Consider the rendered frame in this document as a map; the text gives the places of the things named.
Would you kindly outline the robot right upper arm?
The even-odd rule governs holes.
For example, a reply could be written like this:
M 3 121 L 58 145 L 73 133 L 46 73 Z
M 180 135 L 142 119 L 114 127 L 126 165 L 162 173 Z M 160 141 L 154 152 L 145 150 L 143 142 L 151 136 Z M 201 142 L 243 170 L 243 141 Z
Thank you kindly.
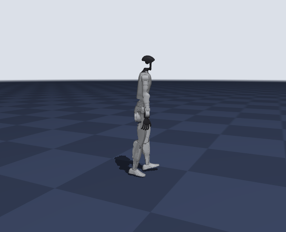
M 149 88 L 149 76 L 147 74 L 143 74 L 141 76 L 142 81 L 142 97 L 144 98 L 144 94 L 147 93 L 147 90 Z

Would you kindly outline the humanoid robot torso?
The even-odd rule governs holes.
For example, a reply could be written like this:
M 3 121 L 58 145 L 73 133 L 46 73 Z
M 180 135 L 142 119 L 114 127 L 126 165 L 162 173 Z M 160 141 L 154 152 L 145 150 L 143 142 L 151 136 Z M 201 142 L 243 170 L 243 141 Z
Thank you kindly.
M 140 100 L 137 102 L 135 106 L 134 114 L 136 114 L 137 111 L 141 111 L 141 113 L 144 114 L 144 103 L 143 103 L 143 97 L 142 97 L 142 81 L 141 81 L 141 76 L 143 74 L 147 74 L 149 76 L 149 88 L 147 90 L 147 93 L 149 93 L 150 87 L 151 87 L 151 75 L 148 73 L 148 71 L 141 72 L 138 78 L 137 95 L 136 95 L 136 98 Z

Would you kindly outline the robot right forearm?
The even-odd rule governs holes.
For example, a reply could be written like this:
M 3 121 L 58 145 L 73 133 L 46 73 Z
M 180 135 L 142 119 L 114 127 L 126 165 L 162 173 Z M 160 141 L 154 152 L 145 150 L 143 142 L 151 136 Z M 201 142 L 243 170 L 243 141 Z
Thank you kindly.
M 144 94 L 143 103 L 144 103 L 144 112 L 146 113 L 145 117 L 150 116 L 150 95 L 148 93 Z

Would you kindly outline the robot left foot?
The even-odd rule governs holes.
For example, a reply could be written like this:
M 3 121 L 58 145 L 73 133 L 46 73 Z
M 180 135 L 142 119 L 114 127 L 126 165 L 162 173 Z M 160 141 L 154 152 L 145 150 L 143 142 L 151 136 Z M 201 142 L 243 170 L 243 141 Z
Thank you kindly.
M 149 169 L 149 168 L 154 168 L 154 167 L 157 167 L 159 166 L 159 164 L 153 164 L 153 163 L 150 163 L 149 165 L 147 164 L 144 164 L 143 167 L 142 167 L 142 170 L 146 170 L 146 169 Z

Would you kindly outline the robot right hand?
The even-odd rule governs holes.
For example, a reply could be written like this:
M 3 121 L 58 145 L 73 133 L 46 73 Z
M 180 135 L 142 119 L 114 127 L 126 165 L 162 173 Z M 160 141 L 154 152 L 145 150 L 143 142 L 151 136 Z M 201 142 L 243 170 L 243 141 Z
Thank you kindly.
M 144 121 L 143 121 L 143 126 L 142 126 L 142 128 L 141 129 L 143 129 L 143 130 L 148 130 L 149 129 L 149 125 L 150 125 L 150 127 L 151 127 L 151 122 L 150 122 L 150 120 L 149 120 L 149 118 L 150 118 L 150 116 L 149 117 L 145 117 L 145 115 L 146 115 L 146 113 L 144 113 Z

